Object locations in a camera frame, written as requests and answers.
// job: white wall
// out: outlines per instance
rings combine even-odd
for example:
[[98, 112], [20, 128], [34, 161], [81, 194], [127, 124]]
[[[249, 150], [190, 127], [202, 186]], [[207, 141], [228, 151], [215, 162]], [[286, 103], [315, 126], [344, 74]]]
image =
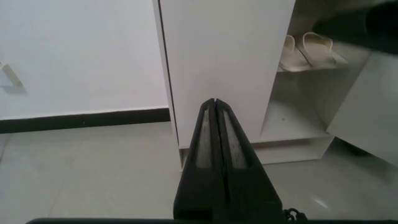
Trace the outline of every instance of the white wall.
[[165, 108], [152, 1], [2, 0], [0, 119]]

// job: wall switch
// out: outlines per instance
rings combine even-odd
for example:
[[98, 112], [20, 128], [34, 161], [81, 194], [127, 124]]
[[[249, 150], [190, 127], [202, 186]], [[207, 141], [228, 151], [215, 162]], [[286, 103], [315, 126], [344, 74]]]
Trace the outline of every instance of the wall switch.
[[21, 86], [22, 83], [8, 64], [0, 62], [0, 87]]

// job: cabinet shelf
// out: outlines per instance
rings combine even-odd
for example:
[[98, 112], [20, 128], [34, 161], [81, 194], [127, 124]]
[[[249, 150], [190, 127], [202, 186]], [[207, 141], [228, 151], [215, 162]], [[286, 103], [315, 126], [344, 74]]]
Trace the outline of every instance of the cabinet shelf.
[[[254, 143], [252, 147], [261, 164], [296, 162], [321, 159], [328, 149], [332, 136], [325, 138], [298, 139]], [[182, 169], [187, 161], [189, 149], [180, 149]]]
[[277, 74], [258, 142], [321, 138], [328, 136], [325, 130], [295, 76]]

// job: white cabinet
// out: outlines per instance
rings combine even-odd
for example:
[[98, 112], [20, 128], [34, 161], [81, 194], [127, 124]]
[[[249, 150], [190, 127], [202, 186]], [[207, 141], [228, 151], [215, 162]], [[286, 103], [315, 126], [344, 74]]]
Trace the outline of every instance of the white cabinet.
[[398, 166], [398, 58], [373, 53], [328, 131]]
[[[366, 138], [370, 133], [360, 131], [358, 135], [364, 134], [362, 137], [353, 136], [345, 128], [350, 124], [352, 129], [347, 130], [352, 132], [364, 128], [356, 123], [373, 115], [373, 110], [368, 110], [368, 114], [347, 122], [350, 116], [372, 107], [365, 103], [368, 96], [360, 94], [372, 81], [363, 81], [370, 74], [361, 73], [371, 54], [369, 50], [334, 42], [333, 50], [347, 62], [339, 69], [292, 73], [281, 72], [278, 64], [286, 34], [298, 37], [324, 16], [372, 3], [154, 1], [170, 114], [182, 161], [199, 107], [209, 98], [219, 98], [232, 107], [263, 164], [320, 159], [334, 136], [348, 142]], [[370, 99], [379, 100], [382, 96], [378, 94]], [[358, 111], [350, 109], [356, 104]], [[396, 105], [386, 108], [397, 114]], [[394, 113], [385, 113], [387, 120], [394, 119]], [[374, 122], [379, 124], [386, 119]], [[381, 139], [388, 138], [386, 144], [392, 146], [396, 127], [395, 124], [388, 133], [376, 129], [383, 136], [368, 141], [373, 141], [375, 148]], [[366, 149], [360, 143], [356, 145]]]
[[160, 1], [180, 148], [200, 105], [220, 98], [259, 138], [293, 0]]

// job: open cabinet door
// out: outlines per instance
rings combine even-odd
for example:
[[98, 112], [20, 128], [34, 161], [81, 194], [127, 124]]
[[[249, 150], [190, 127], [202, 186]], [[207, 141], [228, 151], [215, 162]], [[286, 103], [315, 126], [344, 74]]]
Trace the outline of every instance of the open cabinet door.
[[169, 80], [180, 148], [198, 108], [219, 98], [258, 141], [294, 0], [161, 0]]
[[398, 57], [370, 56], [327, 131], [398, 166]]

